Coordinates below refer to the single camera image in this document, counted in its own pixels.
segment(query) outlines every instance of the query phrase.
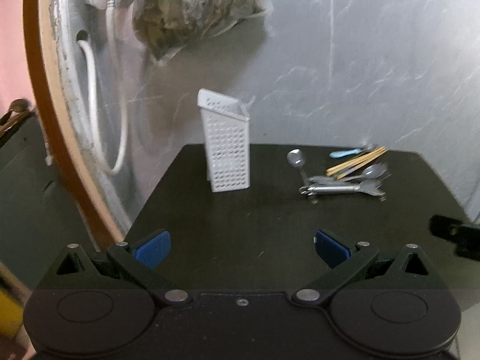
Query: white hose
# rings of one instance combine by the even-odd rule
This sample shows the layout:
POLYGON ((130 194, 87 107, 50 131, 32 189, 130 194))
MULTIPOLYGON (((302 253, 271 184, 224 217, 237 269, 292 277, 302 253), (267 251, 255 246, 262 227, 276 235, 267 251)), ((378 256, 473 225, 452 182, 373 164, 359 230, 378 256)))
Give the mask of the white hose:
POLYGON ((118 156, 115 165, 110 168, 102 149, 102 140, 100 138, 100 129, 98 127, 98 102, 97 102, 97 72, 95 69, 95 57, 90 42, 86 40, 78 40, 77 43, 85 53, 88 75, 88 112, 90 115, 90 129, 92 131, 92 141, 94 155, 100 168, 109 176, 116 175, 123 166, 125 154, 127 151, 127 135, 128 135, 128 108, 125 100, 125 92, 123 90, 123 74, 120 65, 120 59, 117 52, 115 41, 115 0, 107 0, 106 7, 106 34, 109 43, 110 57, 115 71, 117 83, 118 102, 120 104, 120 144, 118 146, 118 156))

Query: plastic bag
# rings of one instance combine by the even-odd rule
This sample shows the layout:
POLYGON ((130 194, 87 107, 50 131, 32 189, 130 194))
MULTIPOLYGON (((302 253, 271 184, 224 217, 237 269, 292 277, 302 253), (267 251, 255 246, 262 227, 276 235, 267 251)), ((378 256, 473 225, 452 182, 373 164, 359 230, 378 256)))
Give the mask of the plastic bag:
POLYGON ((134 4, 135 35, 157 59, 267 10, 266 0, 135 0, 134 4))

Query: wooden chopsticks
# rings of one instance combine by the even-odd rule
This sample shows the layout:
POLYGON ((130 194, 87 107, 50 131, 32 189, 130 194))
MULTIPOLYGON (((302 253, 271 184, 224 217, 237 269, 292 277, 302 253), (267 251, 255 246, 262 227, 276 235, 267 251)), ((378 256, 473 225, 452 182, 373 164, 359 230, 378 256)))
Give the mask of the wooden chopsticks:
MULTIPOLYGON (((369 162, 371 162, 374 159, 380 157, 385 152, 387 152, 387 149, 385 149, 385 147, 379 147, 378 149, 375 149, 371 153, 361 155, 361 156, 356 157, 354 159, 351 159, 349 161, 345 161, 345 162, 341 163, 340 165, 333 166, 332 168, 328 168, 327 171, 326 171, 326 175, 327 176, 332 176, 335 173, 338 173, 338 172, 340 172, 344 169, 351 168, 351 167, 356 167, 355 170, 360 169, 361 167, 365 166, 369 162)), ((340 175, 340 176, 341 177, 339 177, 337 179, 341 179, 342 177, 344 177, 346 175, 344 174, 344 175, 340 175)))

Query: black table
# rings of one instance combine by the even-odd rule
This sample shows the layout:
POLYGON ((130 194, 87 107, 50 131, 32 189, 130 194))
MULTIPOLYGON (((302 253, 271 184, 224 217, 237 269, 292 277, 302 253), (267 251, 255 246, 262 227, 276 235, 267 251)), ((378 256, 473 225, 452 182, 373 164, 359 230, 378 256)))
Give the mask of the black table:
POLYGON ((422 157, 389 151, 382 160, 392 175, 382 189, 386 201, 364 194, 330 195, 311 204, 298 193, 298 172, 286 154, 299 147, 308 175, 337 164, 330 147, 251 145, 250 187, 212 193, 203 145, 178 154, 126 237, 135 242, 158 228, 172 238, 158 272, 186 290, 294 290, 326 273, 313 236, 326 228, 353 242, 383 251, 420 245, 455 292, 464 310, 480 302, 480 262, 454 256, 452 244, 428 231, 434 214, 467 221, 448 188, 422 157))
POLYGON ((0 139, 0 261, 35 288, 69 243, 95 248, 32 114, 0 139))

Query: black clamp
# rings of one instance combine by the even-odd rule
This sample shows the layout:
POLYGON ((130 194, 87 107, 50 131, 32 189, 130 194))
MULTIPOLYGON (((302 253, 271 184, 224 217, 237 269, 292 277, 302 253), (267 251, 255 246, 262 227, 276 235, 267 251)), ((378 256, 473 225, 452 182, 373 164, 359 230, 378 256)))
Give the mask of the black clamp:
POLYGON ((163 230, 93 256, 71 244, 30 297, 25 327, 52 359, 451 359, 460 309, 418 245, 384 255, 322 230, 314 246, 331 270, 289 297, 177 288, 152 269, 170 249, 163 230))
POLYGON ((455 254, 480 261, 480 226, 463 223, 458 219, 434 215, 430 219, 430 232, 435 236, 453 242, 455 254))

